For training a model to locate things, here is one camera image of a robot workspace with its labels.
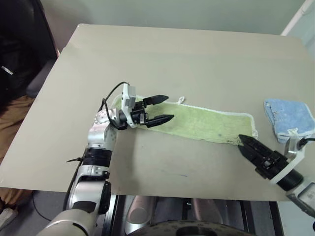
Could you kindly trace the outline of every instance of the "black chair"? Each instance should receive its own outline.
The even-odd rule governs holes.
[[[0,0],[0,28],[26,43],[41,67],[26,89],[35,98],[58,57],[43,7],[39,0]]]

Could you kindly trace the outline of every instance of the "green towel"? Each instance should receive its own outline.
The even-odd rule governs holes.
[[[121,99],[114,101],[114,104],[116,104],[115,107],[120,108]],[[141,125],[138,128],[233,145],[241,143],[239,134],[257,137],[253,117],[249,114],[218,112],[171,102],[150,105],[146,108],[146,112],[150,118],[162,114],[175,115],[175,117],[159,126],[147,128]]]

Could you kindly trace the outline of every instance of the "blue towel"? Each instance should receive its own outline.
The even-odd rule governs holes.
[[[303,102],[267,99],[264,109],[278,141],[282,144],[290,137],[302,138],[315,132],[314,118],[309,107]]]

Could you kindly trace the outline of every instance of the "towel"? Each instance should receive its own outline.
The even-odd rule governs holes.
[[[315,132],[314,118],[303,102],[267,99],[264,109],[278,141],[282,144],[290,137],[309,137]]]
[[[147,128],[138,126],[141,129],[148,129],[177,135],[195,140],[206,140],[215,143],[228,143],[238,145],[241,143],[238,135],[245,134],[257,138],[254,119],[245,113],[230,113],[214,111],[201,107],[194,107],[179,102],[162,102],[157,105],[150,105],[146,112],[151,118],[162,114],[174,114],[175,117],[169,122]],[[113,105],[121,106],[121,98],[116,98]]]

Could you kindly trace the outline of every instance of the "tabletop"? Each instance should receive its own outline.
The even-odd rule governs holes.
[[[314,113],[314,64],[297,38],[82,24],[7,152],[0,186],[66,191],[77,165],[66,161],[82,156],[101,99],[120,81],[141,96],[185,96],[189,105],[251,114],[259,140],[280,152],[264,99],[305,102]],[[297,167],[312,178],[314,151],[308,145]],[[287,200],[236,146],[150,130],[120,131],[110,169],[114,194]]]

